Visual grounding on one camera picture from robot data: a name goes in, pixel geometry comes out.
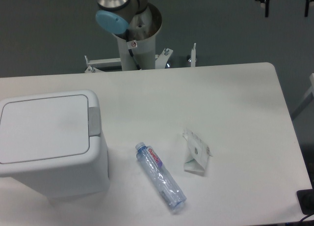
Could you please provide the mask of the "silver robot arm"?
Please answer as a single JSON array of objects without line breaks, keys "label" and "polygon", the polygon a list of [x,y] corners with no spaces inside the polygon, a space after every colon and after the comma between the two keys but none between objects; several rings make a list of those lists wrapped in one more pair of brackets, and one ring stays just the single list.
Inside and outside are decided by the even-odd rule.
[{"label": "silver robot arm", "polygon": [[[270,0],[255,0],[265,4],[265,17],[269,15]],[[310,3],[314,0],[305,0],[304,16],[308,16]],[[137,15],[146,12],[148,0],[97,0],[99,10],[96,13],[96,21],[104,30],[120,35],[124,34]]]}]

